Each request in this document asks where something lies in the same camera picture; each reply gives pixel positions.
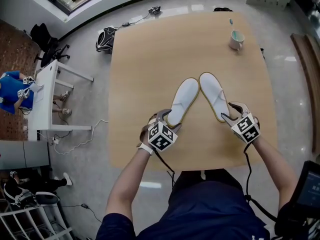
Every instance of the screen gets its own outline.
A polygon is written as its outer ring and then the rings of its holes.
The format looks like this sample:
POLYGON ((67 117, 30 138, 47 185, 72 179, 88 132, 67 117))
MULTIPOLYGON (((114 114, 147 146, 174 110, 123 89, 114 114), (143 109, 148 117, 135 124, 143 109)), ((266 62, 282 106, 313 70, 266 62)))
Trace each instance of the screen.
POLYGON ((320 208, 320 175, 308 172, 301 194, 297 200, 300 205, 320 208))

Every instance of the black office chair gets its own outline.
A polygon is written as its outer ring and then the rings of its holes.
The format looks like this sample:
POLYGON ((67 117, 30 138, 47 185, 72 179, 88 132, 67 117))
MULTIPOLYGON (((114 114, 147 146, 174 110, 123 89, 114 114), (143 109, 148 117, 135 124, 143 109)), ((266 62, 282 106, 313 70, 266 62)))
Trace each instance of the black office chair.
POLYGON ((60 60, 63 57, 70 59, 70 56, 67 54, 62 55, 66 48, 69 48, 70 45, 66 44, 62 49, 58 49, 59 42, 58 39, 52 37, 49 34, 46 24, 42 23, 40 26, 37 24, 34 25, 30 32, 30 36, 34 42, 38 44, 42 51, 44 51, 44 55, 42 58, 36 56, 34 61, 41 61, 41 68, 48 65, 51 60, 60 60))

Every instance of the brown brick floor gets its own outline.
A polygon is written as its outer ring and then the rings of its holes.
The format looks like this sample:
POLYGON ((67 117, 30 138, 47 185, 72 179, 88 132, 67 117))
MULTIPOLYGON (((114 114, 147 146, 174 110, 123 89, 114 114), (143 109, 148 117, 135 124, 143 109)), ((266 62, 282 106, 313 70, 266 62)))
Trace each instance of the brown brick floor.
MULTIPOLYGON (((40 48, 23 31, 0 21, 0 76, 7 71, 19 70, 26 76, 33 76, 36 64, 34 59, 40 48)), ((28 122, 19 111, 16 115, 0 109, 0 140, 25 141, 28 122)))

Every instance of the person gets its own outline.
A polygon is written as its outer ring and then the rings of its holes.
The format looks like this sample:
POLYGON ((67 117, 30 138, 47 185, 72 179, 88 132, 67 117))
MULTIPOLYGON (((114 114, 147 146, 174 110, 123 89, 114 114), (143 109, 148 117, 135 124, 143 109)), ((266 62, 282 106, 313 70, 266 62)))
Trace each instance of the person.
POLYGON ((32 194, 36 192, 53 193, 57 188, 64 186, 72 186, 72 181, 69 175, 64 172, 63 179, 48 179, 44 180, 37 172, 33 171, 28 178, 19 178, 16 171, 10 172, 9 180, 4 184, 4 197, 9 203, 14 204, 17 197, 26 194, 26 190, 32 194))
MULTIPOLYGON (((151 148, 144 129, 140 140, 151 148)), ((294 193, 297 176, 262 135, 252 144, 279 192, 279 218, 294 193)), ((200 171, 183 171, 162 218, 136 236, 132 203, 149 159, 150 153, 140 148, 121 172, 109 194, 96 240, 269 240, 273 236, 250 207, 240 183, 225 169, 206 170, 205 179, 200 171)))
MULTIPOLYGON (((8 71, 0 77, 0 108, 15 114, 19 108, 32 110, 34 101, 34 92, 30 90, 28 98, 18 98, 18 91, 30 87, 31 84, 23 84, 23 79, 26 76, 19 71, 8 71)), ((61 95, 53 95, 54 101, 66 101, 69 97, 70 91, 66 91, 61 95)), ((72 111, 68 108, 53 108, 52 112, 62 113, 70 116, 72 111)))

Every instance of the table top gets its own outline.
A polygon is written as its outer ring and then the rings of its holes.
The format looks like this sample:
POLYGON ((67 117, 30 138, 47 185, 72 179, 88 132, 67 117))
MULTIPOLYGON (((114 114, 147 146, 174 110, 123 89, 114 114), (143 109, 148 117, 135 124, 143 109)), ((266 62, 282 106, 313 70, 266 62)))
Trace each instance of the table top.
POLYGON ((33 100, 32 111, 28 117, 28 127, 31 130, 48 130, 52 124, 52 99, 57 76, 57 60, 51 62, 37 76, 35 83, 43 86, 43 99, 33 100))
MULTIPOLYGON (((256 38, 237 12, 191 13, 151 20, 116 32, 109 87, 109 154, 123 168, 136 152, 141 128, 170 109, 180 84, 210 72, 228 102, 245 103, 262 135, 277 148, 277 122, 269 74, 256 38), (243 49, 228 46, 232 27, 245 35, 243 49)), ((175 144, 160 153, 174 170, 209 170, 247 164, 239 140, 219 122, 200 92, 182 121, 175 144)), ((252 164, 261 158, 253 146, 252 164)), ((154 155, 147 169, 167 170, 154 155)))

